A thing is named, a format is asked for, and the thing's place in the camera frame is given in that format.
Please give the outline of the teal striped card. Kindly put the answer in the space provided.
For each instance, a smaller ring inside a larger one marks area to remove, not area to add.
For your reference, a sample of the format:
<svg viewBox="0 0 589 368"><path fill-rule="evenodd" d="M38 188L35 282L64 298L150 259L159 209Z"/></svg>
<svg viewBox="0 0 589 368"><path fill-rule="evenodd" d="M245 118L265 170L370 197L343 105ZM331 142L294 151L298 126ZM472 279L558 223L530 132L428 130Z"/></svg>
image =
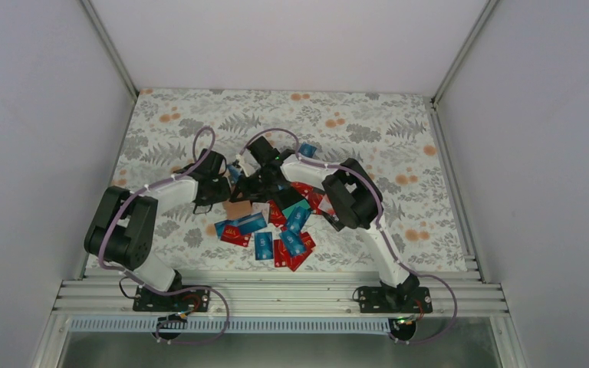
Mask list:
<svg viewBox="0 0 589 368"><path fill-rule="evenodd" d="M285 218L288 218L291 215L291 213L294 212L297 209L310 210L311 207L310 207L309 203L305 199L302 199L302 200L299 200L297 202L294 202L294 203L292 203L292 204L284 207L281 210L281 213L283 214L283 216Z"/></svg>

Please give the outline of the tan leather card holder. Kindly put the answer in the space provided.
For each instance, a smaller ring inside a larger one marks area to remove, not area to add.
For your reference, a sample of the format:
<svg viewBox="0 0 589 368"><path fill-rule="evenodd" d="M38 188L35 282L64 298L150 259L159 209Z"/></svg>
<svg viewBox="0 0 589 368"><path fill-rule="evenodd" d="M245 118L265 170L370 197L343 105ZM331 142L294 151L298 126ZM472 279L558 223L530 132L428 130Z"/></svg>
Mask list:
<svg viewBox="0 0 589 368"><path fill-rule="evenodd" d="M225 201L222 204L228 220L236 220L252 214L252 204L250 201L230 202Z"/></svg>

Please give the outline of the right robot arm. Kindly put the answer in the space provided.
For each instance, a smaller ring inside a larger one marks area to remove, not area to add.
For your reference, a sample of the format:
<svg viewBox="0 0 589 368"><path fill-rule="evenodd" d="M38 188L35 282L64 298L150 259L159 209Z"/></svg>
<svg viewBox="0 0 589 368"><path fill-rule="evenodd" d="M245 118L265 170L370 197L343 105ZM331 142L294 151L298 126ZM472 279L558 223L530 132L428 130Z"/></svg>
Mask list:
<svg viewBox="0 0 589 368"><path fill-rule="evenodd" d="M359 296L362 310L403 312L422 301L419 274L401 263L386 227L383 195L358 161L329 163L292 149L278 151L261 135L245 150L258 169L239 178L232 201L271 202L287 218L318 210L336 231L357 231L380 277L379 286Z"/></svg>

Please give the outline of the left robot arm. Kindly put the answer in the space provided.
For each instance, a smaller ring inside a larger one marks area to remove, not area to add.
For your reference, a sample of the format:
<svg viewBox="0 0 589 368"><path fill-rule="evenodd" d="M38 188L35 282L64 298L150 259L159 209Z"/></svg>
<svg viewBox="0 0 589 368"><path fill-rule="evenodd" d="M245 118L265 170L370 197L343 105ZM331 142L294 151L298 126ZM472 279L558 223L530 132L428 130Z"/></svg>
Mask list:
<svg viewBox="0 0 589 368"><path fill-rule="evenodd" d="M153 291L153 301L163 310L177 308L183 299L181 275L153 253L156 219L179 205L211 208L227 201L231 189L225 165L221 153L205 149L196 162L136 192L107 188L85 235L84 250L96 256L102 268L122 271Z"/></svg>

